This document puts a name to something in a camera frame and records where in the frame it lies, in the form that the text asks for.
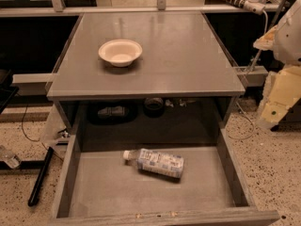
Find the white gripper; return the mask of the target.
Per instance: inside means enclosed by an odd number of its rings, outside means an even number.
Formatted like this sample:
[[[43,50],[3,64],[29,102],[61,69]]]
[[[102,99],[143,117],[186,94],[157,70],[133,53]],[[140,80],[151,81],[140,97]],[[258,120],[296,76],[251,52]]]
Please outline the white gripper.
[[[263,51],[273,51],[277,26],[256,39],[253,47]],[[261,129],[272,129],[286,116],[287,112],[301,99],[301,68],[286,65],[275,75],[275,82],[267,97],[267,102],[258,109],[256,124]]]

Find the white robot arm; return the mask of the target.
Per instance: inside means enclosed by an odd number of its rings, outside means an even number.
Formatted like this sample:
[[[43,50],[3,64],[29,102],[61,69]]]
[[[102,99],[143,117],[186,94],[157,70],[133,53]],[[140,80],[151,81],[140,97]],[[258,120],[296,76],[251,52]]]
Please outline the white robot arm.
[[[257,125],[272,129],[301,99],[301,0],[295,0],[277,25],[253,46],[272,51],[275,60],[284,64],[278,73],[267,76],[258,110]]]

